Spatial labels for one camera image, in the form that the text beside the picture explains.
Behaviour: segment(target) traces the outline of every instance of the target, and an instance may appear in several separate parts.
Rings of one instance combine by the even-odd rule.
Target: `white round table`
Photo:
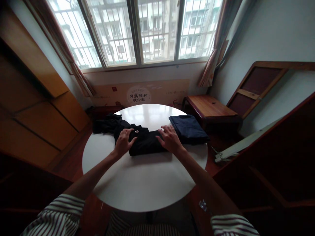
[[[143,104],[123,109],[116,114],[130,124],[142,125],[149,131],[169,125],[169,116],[185,115],[169,106]],[[207,144],[184,145],[197,163],[205,168]],[[115,147],[112,134],[91,134],[82,158],[85,174]],[[169,152],[131,157],[127,152],[100,179],[94,194],[106,204],[120,210],[147,212],[167,207],[182,199],[195,186],[194,181]]]

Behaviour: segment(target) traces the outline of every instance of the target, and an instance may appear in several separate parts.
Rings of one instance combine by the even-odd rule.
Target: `hand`
[[[137,137],[134,137],[131,142],[129,142],[129,134],[133,130],[134,129],[123,129],[122,132],[120,132],[115,149],[113,151],[118,156],[118,158],[121,158],[126,152],[128,152],[136,141]]]
[[[176,155],[181,150],[185,150],[183,145],[181,144],[177,133],[172,125],[170,126],[161,126],[161,128],[164,129],[161,130],[159,129],[159,133],[162,135],[163,140],[159,137],[156,136],[158,141],[161,143],[162,147],[168,150],[169,152],[173,153]]]

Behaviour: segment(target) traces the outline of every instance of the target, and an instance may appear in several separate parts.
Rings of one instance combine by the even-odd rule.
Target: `folded clothes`
[[[114,132],[114,139],[115,145],[117,139],[119,137],[120,132],[125,127],[120,126],[115,129]],[[162,147],[156,136],[160,136],[159,131],[149,131],[148,128],[143,128],[141,126],[136,126],[132,124],[126,128],[134,129],[129,135],[129,142],[134,138],[138,137],[137,140],[134,142],[132,147],[129,150],[130,156],[142,155],[142,154],[149,154],[149,153],[156,153],[156,152],[164,152],[167,151],[165,148]]]
[[[149,132],[148,128],[137,126],[135,124],[129,124],[127,121],[121,118],[121,115],[109,114],[104,120],[97,120],[93,122],[93,133],[112,133],[114,134],[115,145],[120,132],[125,128],[134,129],[129,135],[129,142],[138,137],[135,143],[129,150],[131,156],[164,152],[166,149],[162,147],[156,136],[160,136],[160,133],[156,131]]]
[[[170,116],[169,119],[182,144],[198,145],[210,141],[194,116]]]
[[[173,127],[182,144],[203,144],[210,139],[208,135],[200,127],[197,120],[191,115],[180,115],[169,117]],[[129,135],[129,142],[138,137],[129,150],[131,156],[164,152],[166,149],[162,147],[156,136],[160,136],[159,131],[149,131],[141,125],[129,124],[123,120],[121,115],[109,114],[104,120],[97,120],[93,122],[93,133],[112,133],[114,134],[115,145],[120,132],[125,128],[134,129]]]
[[[109,114],[104,120],[96,120],[93,122],[93,133],[114,133],[117,126],[129,126],[130,124],[123,120],[121,115]]]

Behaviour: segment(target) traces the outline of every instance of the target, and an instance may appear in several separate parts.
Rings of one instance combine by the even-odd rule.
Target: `round emblem on poster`
[[[128,89],[127,101],[131,105],[150,103],[151,93],[148,89],[141,86],[133,86]]]

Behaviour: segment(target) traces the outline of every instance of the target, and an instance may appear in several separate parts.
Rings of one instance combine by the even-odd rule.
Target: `person's left hand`
[[[134,129],[123,129],[122,132],[120,132],[114,149],[114,153],[118,156],[118,158],[121,158],[126,152],[128,152],[136,141],[137,137],[134,137],[131,142],[129,142],[129,134],[133,130]]]

